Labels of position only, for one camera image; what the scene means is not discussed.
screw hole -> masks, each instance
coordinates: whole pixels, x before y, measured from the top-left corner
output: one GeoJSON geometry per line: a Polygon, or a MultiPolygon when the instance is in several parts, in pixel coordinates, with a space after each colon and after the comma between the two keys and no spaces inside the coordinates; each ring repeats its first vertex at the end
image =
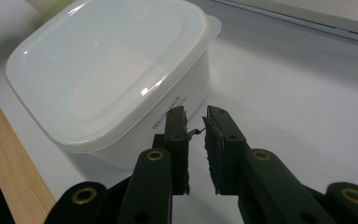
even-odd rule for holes
{"type": "Polygon", "coordinates": [[[171,138],[174,140],[181,140],[182,136],[181,135],[173,135],[171,138]]]}
{"type": "Polygon", "coordinates": [[[300,216],[301,219],[303,219],[303,221],[305,221],[306,223],[310,223],[310,224],[318,223],[318,219],[316,219],[316,217],[313,214],[301,213],[300,216]]]}
{"type": "Polygon", "coordinates": [[[146,223],[149,221],[149,219],[150,219],[150,215],[145,212],[139,212],[135,214],[135,216],[133,217],[133,220],[136,223],[146,223]]]}
{"type": "Polygon", "coordinates": [[[83,191],[83,192],[80,192],[78,195],[77,195],[77,198],[80,199],[80,200],[86,200],[88,199],[89,197],[91,197],[91,192],[90,191],[83,191]]]}
{"type": "Polygon", "coordinates": [[[235,135],[228,135],[228,136],[226,136],[226,138],[233,140],[233,139],[236,139],[237,137],[235,135]]]}

container lid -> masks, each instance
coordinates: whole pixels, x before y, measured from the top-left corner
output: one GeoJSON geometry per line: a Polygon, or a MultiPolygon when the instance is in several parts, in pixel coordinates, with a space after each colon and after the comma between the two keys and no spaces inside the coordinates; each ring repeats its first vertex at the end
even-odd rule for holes
{"type": "Polygon", "coordinates": [[[16,48],[7,80],[53,142],[91,152],[129,131],[219,30],[181,0],[79,0],[16,48]]]}

white object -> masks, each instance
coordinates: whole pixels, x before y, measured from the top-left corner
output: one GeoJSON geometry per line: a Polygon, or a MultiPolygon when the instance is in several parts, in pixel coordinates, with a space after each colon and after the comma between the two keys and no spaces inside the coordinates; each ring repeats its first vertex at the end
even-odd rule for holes
{"type": "Polygon", "coordinates": [[[208,92],[218,19],[180,0],[80,0],[21,43],[7,80],[60,148],[123,168],[208,92]]]}
{"type": "Polygon", "coordinates": [[[25,0],[31,7],[42,15],[42,22],[48,21],[75,0],[25,0]]]}

black plastic part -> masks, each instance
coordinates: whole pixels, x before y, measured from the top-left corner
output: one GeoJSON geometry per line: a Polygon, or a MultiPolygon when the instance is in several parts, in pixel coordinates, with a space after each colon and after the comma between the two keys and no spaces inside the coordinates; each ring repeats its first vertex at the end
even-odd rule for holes
{"type": "Polygon", "coordinates": [[[335,183],[327,188],[326,209],[340,224],[358,224],[358,186],[335,183]]]}
{"type": "Polygon", "coordinates": [[[146,150],[138,158],[116,223],[171,223],[171,212],[171,154],[163,148],[146,150]]]}
{"type": "Polygon", "coordinates": [[[186,112],[182,106],[177,106],[167,112],[163,147],[172,155],[173,195],[183,195],[190,192],[188,184],[188,142],[190,138],[187,134],[186,125],[186,112]]]}
{"type": "Polygon", "coordinates": [[[239,195],[243,190],[243,153],[250,150],[246,138],[224,109],[209,105],[207,117],[203,120],[206,127],[205,149],[215,192],[239,195]]]}
{"type": "Polygon", "coordinates": [[[100,218],[102,223],[116,223],[130,181],[131,176],[107,190],[102,210],[103,215],[100,218]]]}
{"type": "Polygon", "coordinates": [[[95,182],[83,182],[68,189],[50,211],[46,222],[51,224],[102,223],[107,189],[95,182]]]}
{"type": "Polygon", "coordinates": [[[255,197],[249,190],[249,186],[242,195],[238,197],[238,207],[241,212],[243,223],[246,224],[263,224],[267,223],[266,215],[255,197]]]}
{"type": "Polygon", "coordinates": [[[164,147],[164,134],[155,134],[152,147],[164,147]]]}
{"type": "Polygon", "coordinates": [[[336,223],[272,152],[246,151],[243,171],[268,223],[336,223]]]}

translucent plastic box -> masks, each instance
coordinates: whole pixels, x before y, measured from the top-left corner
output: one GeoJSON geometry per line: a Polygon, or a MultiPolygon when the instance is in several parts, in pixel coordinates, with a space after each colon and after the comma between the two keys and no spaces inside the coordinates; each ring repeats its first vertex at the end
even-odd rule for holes
{"type": "Polygon", "coordinates": [[[51,141],[133,167],[209,89],[207,47],[218,19],[181,0],[79,0],[21,43],[7,80],[51,141]]]}

